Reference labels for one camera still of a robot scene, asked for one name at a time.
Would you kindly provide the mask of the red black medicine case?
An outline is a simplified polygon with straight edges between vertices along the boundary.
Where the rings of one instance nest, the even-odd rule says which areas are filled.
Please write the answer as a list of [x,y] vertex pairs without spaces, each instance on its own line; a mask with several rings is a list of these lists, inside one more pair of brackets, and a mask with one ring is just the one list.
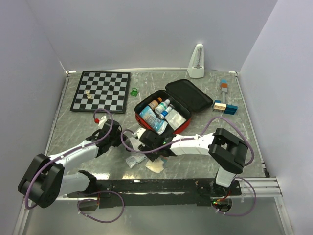
[[135,119],[138,124],[159,135],[179,134],[190,123],[192,113],[213,105],[213,100],[187,79],[168,83],[138,103]]

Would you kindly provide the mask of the clear bag with pads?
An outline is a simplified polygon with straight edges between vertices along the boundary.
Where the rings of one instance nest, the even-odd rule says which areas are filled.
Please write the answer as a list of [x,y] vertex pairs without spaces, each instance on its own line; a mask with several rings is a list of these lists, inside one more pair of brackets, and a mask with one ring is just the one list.
[[126,145],[129,148],[131,148],[135,151],[138,151],[139,150],[138,147],[141,145],[141,142],[134,137],[130,137],[129,139],[126,140]]

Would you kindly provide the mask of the clear green-label bottle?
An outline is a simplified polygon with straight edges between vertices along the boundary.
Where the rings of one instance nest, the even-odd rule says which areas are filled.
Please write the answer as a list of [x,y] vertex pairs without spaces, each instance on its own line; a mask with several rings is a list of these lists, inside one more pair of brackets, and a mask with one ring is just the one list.
[[169,106],[169,104],[170,104],[170,100],[169,100],[169,99],[167,99],[167,100],[161,102],[161,103],[154,109],[155,113],[158,114],[158,115],[161,114],[161,113]]

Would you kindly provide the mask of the amber medicine bottle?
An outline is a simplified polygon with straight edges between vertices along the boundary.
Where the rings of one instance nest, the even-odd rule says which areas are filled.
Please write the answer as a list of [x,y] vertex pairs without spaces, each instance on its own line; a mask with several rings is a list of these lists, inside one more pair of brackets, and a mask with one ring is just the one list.
[[162,98],[158,97],[157,99],[151,101],[148,106],[154,110],[160,103],[162,102]]

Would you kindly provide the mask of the blue white small bottle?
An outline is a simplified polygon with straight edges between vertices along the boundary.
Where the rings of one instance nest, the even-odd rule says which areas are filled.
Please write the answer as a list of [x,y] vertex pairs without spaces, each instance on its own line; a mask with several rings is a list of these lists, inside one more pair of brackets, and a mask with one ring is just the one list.
[[163,120],[172,111],[172,109],[172,106],[168,106],[164,111],[161,112],[159,119]]

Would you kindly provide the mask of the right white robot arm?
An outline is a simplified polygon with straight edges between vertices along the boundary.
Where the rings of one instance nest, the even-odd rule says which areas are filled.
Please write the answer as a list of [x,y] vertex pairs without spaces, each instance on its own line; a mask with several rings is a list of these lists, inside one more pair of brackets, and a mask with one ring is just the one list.
[[138,146],[140,151],[148,152],[165,146],[163,149],[145,154],[152,162],[161,156],[186,154],[211,156],[220,165],[213,184],[214,191],[219,195],[226,194],[235,176],[243,172],[248,146],[242,139],[223,128],[216,129],[214,133],[193,137],[175,134],[163,137],[144,128],[139,128],[135,134],[140,142]]

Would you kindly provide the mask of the white gauze packet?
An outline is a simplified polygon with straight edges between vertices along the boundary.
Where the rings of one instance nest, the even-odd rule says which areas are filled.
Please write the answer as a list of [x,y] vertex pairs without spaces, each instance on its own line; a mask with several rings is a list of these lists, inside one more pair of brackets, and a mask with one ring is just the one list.
[[177,130],[186,122],[186,119],[174,109],[164,119],[168,122],[173,130]]

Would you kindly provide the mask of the blue white bandage packet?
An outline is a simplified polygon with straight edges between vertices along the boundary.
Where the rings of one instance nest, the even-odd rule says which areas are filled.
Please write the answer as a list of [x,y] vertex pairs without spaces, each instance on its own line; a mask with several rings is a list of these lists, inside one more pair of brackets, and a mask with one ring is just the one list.
[[139,116],[150,126],[152,129],[157,132],[158,134],[162,134],[166,127],[167,122],[164,120],[159,119],[154,111],[149,107],[146,106],[140,113]]

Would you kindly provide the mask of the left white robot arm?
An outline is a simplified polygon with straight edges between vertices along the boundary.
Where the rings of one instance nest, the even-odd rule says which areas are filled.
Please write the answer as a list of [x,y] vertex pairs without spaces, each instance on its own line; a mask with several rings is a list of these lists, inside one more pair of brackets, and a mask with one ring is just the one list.
[[71,175],[68,172],[108,152],[110,147],[121,145],[126,139],[121,132],[119,122],[107,120],[91,136],[67,151],[50,156],[38,154],[22,177],[18,192],[41,208],[50,206],[59,196],[74,192],[93,196],[99,188],[94,175],[85,170]]

